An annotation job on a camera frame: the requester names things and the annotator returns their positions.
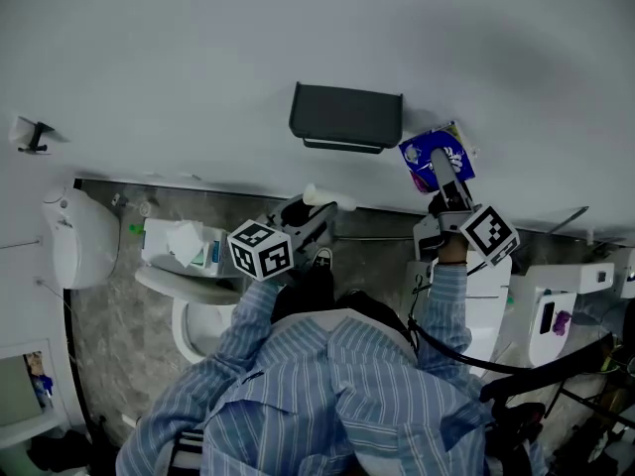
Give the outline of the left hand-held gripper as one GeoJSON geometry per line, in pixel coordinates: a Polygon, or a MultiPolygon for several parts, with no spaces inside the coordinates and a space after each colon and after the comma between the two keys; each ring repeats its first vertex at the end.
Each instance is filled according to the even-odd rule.
{"type": "Polygon", "coordinates": [[[255,281],[268,281],[302,270],[308,248],[318,241],[337,213],[337,204],[309,206],[301,194],[280,203],[271,215],[248,219],[229,233],[234,267],[255,281]],[[294,226],[284,221],[304,221],[294,226]]]}

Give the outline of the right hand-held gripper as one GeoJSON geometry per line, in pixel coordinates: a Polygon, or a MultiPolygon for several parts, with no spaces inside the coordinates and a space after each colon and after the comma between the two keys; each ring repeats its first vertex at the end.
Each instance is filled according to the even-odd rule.
{"type": "Polygon", "coordinates": [[[516,229],[490,204],[475,204],[464,182],[467,159],[451,148],[436,148],[431,167],[436,179],[429,213],[413,228],[416,257],[437,250],[451,235],[462,235],[482,262],[496,267],[520,243],[516,229]]]}

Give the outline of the used-up white toilet paper roll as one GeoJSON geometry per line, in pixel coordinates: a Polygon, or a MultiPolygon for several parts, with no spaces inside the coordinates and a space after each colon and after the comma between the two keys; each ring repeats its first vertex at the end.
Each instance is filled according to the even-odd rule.
{"type": "Polygon", "coordinates": [[[310,183],[304,190],[303,203],[309,206],[325,206],[335,203],[342,211],[352,212],[357,208],[357,202],[345,194],[323,189],[310,183]]]}

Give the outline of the blue toilet paper roll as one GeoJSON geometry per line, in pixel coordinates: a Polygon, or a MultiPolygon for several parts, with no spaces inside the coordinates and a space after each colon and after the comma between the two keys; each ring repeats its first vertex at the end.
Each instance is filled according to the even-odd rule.
{"type": "Polygon", "coordinates": [[[458,124],[450,121],[399,145],[401,155],[419,192],[432,193],[440,189],[432,161],[432,152],[435,149],[444,150],[460,181],[475,178],[473,150],[458,124]]]}

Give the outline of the person's left forearm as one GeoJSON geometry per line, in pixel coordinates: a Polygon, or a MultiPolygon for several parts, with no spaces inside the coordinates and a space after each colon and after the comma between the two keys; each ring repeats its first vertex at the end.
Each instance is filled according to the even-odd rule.
{"type": "Polygon", "coordinates": [[[291,304],[297,289],[281,284],[254,282],[245,292],[232,314],[232,355],[251,365],[272,330],[272,318],[278,308],[280,314],[291,304]]]}

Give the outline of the person's right forearm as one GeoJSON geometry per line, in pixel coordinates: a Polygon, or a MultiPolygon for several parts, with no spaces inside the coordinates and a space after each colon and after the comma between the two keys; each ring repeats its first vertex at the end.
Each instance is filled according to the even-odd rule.
{"type": "Polygon", "coordinates": [[[465,324],[467,250],[461,235],[452,235],[439,249],[423,321],[423,329],[433,339],[458,354],[471,342],[465,324]]]}

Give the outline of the person's black trousers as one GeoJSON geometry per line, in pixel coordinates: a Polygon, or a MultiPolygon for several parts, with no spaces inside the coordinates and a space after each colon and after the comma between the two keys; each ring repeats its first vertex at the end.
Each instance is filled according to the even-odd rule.
{"type": "Polygon", "coordinates": [[[296,313],[337,309],[352,309],[398,331],[406,328],[391,307],[364,291],[350,291],[336,299],[333,273],[325,266],[311,267],[300,280],[280,290],[275,300],[271,323],[296,313]]]}

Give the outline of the white tissue pack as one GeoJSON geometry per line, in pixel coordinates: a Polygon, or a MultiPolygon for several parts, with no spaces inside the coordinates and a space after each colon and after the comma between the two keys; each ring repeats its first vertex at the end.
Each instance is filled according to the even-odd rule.
{"type": "Polygon", "coordinates": [[[212,269],[222,254],[225,231],[192,220],[147,218],[142,259],[165,270],[212,269]]]}

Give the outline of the person's striped blue shirt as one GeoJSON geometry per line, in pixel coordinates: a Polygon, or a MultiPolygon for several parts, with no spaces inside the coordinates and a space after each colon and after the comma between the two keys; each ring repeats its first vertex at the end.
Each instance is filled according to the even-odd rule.
{"type": "Polygon", "coordinates": [[[157,400],[121,449],[117,476],[157,476],[178,437],[202,435],[201,476],[493,476],[480,383],[423,345],[364,320],[273,328],[251,365],[218,350],[157,400]]]}

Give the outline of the black tripod stand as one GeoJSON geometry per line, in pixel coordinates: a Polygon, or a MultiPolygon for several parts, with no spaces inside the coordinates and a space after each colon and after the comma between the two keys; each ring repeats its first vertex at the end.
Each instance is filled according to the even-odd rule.
{"type": "Polygon", "coordinates": [[[626,427],[631,429],[635,429],[635,420],[627,418],[626,416],[620,415],[618,413],[612,412],[610,409],[602,407],[600,404],[597,404],[592,398],[583,398],[565,388],[565,381],[561,381],[557,387],[557,390],[553,396],[552,401],[549,403],[546,412],[544,413],[544,418],[547,418],[552,412],[555,404],[559,400],[560,396],[565,396],[576,403],[585,406],[595,414],[600,415],[603,418],[614,421],[615,423],[621,423],[626,427]]]}

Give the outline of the white paper sheet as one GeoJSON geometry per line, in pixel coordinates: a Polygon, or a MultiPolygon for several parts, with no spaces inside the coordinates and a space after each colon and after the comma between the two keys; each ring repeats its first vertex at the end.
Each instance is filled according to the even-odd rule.
{"type": "Polygon", "coordinates": [[[8,140],[16,146],[28,146],[33,138],[35,124],[30,120],[17,116],[9,130],[8,140]]]}

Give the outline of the blue bottle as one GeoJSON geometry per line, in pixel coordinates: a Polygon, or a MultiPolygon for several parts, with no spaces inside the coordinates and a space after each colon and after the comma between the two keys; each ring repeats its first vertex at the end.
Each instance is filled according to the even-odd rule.
{"type": "Polygon", "coordinates": [[[27,353],[24,359],[40,407],[43,410],[50,408],[53,405],[53,380],[45,372],[42,353],[27,353]]]}

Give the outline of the white shelf unit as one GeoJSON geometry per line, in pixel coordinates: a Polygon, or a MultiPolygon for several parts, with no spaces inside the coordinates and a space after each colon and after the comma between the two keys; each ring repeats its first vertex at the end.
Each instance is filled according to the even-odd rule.
{"type": "Polygon", "coordinates": [[[70,428],[48,339],[0,346],[0,450],[52,430],[70,428]],[[27,355],[39,353],[52,389],[36,387],[27,355]]]}

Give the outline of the black wall paper holder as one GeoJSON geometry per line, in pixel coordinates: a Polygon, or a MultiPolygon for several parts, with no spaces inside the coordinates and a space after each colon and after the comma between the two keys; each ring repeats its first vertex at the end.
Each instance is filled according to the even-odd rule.
{"type": "Polygon", "coordinates": [[[402,139],[403,96],[298,82],[289,128],[308,148],[379,154],[402,139]]]}

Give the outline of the small black wall holder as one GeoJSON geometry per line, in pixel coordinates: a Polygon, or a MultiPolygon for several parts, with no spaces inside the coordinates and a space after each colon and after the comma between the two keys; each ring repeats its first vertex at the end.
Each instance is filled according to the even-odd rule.
{"type": "Polygon", "coordinates": [[[26,146],[19,147],[18,151],[28,155],[48,155],[48,146],[41,144],[41,139],[44,134],[49,134],[54,131],[55,129],[49,125],[43,122],[37,122],[29,143],[26,146]]]}

